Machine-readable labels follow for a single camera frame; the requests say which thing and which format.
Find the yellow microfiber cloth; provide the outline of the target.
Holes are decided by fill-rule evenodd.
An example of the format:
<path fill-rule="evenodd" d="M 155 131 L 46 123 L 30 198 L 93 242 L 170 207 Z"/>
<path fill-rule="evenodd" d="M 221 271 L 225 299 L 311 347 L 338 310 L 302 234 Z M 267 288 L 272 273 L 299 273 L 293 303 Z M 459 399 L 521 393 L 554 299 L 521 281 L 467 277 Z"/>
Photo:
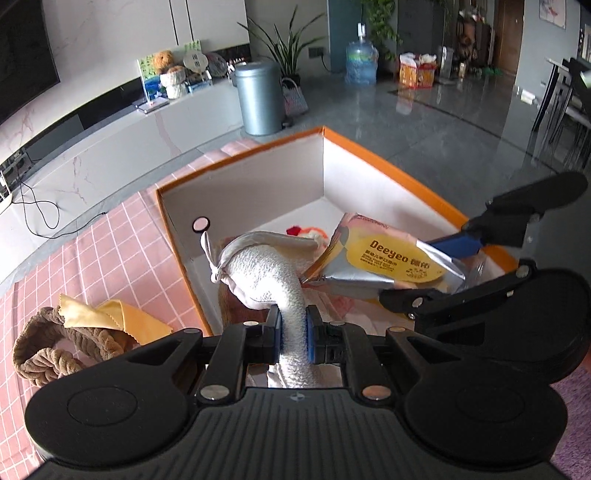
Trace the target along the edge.
<path fill-rule="evenodd" d="M 172 333 L 172 328 L 151 315 L 112 299 L 91 307 L 72 297 L 59 296 L 59 314 L 66 328 L 102 328 L 120 331 L 137 344 L 146 345 Z"/>

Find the pink checkered tablecloth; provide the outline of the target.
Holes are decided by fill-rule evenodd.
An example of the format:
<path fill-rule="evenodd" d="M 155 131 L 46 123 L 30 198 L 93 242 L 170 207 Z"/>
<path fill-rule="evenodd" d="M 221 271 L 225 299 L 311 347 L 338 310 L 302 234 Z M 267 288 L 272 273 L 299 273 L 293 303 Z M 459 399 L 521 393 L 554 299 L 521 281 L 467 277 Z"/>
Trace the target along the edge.
<path fill-rule="evenodd" d="M 157 187 L 256 147 L 242 139 L 208 152 L 156 184 L 133 194 L 33 267 L 1 296 L 1 476 L 21 479 L 39 458 L 24 426 L 34 386 L 14 370 L 12 350 L 26 322 L 68 295 L 91 306 L 114 298 L 173 330 L 202 321 L 184 283 L 163 227 Z"/>

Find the blue water bottle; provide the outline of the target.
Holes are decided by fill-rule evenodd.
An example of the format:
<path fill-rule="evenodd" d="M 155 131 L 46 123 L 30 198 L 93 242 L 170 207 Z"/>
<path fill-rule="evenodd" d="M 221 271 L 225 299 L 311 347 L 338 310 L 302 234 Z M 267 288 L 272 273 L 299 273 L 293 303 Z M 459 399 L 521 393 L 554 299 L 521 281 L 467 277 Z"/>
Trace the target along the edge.
<path fill-rule="evenodd" d="M 367 36 L 366 25 L 356 26 L 358 39 L 346 47 L 345 81 L 349 85 L 370 86 L 377 83 L 379 51 Z"/>

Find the green picture book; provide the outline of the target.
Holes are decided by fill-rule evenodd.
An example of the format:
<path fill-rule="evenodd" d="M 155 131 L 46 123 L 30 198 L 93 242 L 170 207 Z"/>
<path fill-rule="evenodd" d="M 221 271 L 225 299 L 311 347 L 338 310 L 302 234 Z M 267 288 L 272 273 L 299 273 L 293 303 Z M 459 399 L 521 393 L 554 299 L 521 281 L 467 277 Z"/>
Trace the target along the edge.
<path fill-rule="evenodd" d="M 183 58 L 187 51 L 189 50 L 202 50 L 201 41 L 194 40 L 188 43 L 182 44 L 180 46 L 171 47 L 170 49 L 163 49 L 163 50 L 170 50 L 174 55 L 174 59 L 176 62 L 176 66 L 183 65 Z M 143 92 L 145 98 L 147 100 L 153 100 L 158 97 L 166 98 L 166 91 L 164 87 L 160 83 L 160 75 L 158 75 L 153 67 L 152 67 L 152 54 L 140 57 L 136 60 L 140 80 L 143 88 Z"/>

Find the green potted plant right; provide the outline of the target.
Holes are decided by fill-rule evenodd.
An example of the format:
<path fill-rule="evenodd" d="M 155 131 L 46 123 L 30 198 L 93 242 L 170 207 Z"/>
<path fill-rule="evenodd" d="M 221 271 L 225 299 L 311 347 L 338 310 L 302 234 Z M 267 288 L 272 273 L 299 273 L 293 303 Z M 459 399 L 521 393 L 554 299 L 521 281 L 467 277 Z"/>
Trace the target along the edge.
<path fill-rule="evenodd" d="M 280 77 L 301 86 L 301 57 L 325 46 L 327 7 L 322 1 L 301 6 L 298 1 L 247 1 L 246 20 L 238 26 L 254 43 L 254 56 L 280 66 Z"/>

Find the woven small basket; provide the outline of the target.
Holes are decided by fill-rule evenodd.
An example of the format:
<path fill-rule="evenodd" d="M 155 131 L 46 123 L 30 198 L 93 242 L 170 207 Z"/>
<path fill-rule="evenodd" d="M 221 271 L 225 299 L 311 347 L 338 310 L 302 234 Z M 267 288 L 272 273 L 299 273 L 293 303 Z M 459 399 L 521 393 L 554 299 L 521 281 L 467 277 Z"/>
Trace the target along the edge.
<path fill-rule="evenodd" d="M 308 103 L 301 92 L 301 87 L 293 79 L 287 77 L 281 79 L 281 89 L 283 89 L 284 110 L 288 117 L 297 117 L 308 112 Z"/>

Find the black wall television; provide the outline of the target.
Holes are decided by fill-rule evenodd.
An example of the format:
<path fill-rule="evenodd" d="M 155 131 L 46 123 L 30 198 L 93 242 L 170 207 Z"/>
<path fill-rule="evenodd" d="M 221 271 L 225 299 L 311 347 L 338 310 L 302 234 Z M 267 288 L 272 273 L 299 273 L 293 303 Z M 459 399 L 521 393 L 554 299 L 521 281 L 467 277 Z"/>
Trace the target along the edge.
<path fill-rule="evenodd" d="M 2 1 L 1 123 L 60 82 L 41 1 Z"/>

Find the silver yellow snack packet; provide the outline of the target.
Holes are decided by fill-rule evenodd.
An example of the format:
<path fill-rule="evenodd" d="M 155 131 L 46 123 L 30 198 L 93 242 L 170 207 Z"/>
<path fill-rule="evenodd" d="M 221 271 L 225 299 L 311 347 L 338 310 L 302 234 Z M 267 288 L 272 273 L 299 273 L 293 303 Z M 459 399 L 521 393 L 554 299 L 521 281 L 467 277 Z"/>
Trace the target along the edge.
<path fill-rule="evenodd" d="M 407 232 L 348 213 L 320 258 L 301 274 L 301 284 L 360 300 L 390 290 L 454 294 L 479 284 L 485 263 L 482 253 L 459 259 Z"/>

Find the framed wall picture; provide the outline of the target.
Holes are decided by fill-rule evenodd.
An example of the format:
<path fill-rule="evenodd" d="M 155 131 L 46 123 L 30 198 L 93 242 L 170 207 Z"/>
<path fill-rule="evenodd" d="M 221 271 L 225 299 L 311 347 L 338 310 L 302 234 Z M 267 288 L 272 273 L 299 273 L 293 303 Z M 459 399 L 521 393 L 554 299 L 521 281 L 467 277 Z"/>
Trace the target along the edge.
<path fill-rule="evenodd" d="M 539 0 L 539 18 L 558 28 L 566 28 L 566 1 Z"/>

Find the grey metal trash bin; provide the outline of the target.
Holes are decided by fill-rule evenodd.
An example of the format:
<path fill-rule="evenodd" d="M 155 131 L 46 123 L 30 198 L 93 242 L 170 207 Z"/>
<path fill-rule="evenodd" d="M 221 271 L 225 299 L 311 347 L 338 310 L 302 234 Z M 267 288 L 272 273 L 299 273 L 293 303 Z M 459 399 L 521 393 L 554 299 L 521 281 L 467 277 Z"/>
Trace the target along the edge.
<path fill-rule="evenodd" d="M 232 83 L 238 88 L 245 132 L 269 136 L 280 132 L 286 117 L 280 86 L 280 65 L 271 61 L 243 63 L 235 67 Z"/>

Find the orange cardboard box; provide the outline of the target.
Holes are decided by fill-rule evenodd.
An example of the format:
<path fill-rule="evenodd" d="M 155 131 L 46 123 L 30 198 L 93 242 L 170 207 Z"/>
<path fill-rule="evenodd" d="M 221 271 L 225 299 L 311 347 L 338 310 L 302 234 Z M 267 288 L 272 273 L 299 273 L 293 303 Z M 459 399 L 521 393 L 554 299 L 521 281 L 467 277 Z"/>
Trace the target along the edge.
<path fill-rule="evenodd" d="M 332 234 L 360 213 L 423 241 L 454 234 L 467 218 L 380 156 L 328 128 L 236 154 L 158 188 L 156 199 L 177 263 L 209 335 L 223 330 L 218 287 L 193 221 L 211 220 L 218 242 L 247 231 L 317 227 Z"/>

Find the white bath mitt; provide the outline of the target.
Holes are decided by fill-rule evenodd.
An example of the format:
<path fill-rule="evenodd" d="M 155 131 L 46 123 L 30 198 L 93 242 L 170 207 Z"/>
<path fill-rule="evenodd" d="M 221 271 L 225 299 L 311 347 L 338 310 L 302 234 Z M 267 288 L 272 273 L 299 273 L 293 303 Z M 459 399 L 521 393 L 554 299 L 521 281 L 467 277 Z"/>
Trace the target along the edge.
<path fill-rule="evenodd" d="M 308 361 L 307 312 L 300 276 L 322 252 L 315 240 L 269 231 L 253 231 L 214 247 L 206 231 L 200 233 L 211 281 L 224 283 L 245 307 L 276 306 L 283 318 L 279 361 L 270 386 L 317 388 L 324 378 Z"/>

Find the white pink crochet toy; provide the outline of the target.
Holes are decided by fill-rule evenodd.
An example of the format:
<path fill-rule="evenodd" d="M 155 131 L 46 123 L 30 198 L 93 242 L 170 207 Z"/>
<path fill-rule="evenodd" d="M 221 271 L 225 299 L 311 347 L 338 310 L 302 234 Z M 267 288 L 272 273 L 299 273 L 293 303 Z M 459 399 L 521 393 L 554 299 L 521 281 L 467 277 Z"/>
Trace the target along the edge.
<path fill-rule="evenodd" d="M 317 227 L 305 227 L 297 233 L 297 237 L 315 240 L 318 244 L 317 251 L 322 252 L 329 245 L 329 236 L 324 230 Z"/>

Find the orange crochet toy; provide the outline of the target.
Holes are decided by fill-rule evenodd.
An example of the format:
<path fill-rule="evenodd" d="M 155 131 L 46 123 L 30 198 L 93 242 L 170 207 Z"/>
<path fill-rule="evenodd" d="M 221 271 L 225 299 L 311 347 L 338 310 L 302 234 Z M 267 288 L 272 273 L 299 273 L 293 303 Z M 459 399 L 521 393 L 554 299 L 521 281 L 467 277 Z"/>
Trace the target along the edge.
<path fill-rule="evenodd" d="M 290 236 L 301 236 L 304 234 L 308 234 L 311 232 L 311 227 L 301 227 L 301 226 L 297 226 L 294 225 L 293 227 L 290 227 L 286 230 L 287 235 Z"/>

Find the white marble tv console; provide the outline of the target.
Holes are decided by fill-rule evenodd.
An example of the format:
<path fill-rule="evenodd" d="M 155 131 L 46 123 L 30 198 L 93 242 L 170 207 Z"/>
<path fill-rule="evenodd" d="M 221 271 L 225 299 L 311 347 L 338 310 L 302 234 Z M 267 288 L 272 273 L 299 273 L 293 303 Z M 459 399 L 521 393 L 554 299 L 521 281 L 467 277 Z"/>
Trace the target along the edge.
<path fill-rule="evenodd" d="M 45 200 L 45 215 L 62 229 L 137 178 L 240 127 L 238 89 L 223 80 L 152 113 L 133 111 L 74 144 L 17 186 L 15 202 L 1 214 L 1 277 L 50 235 L 23 199 Z"/>

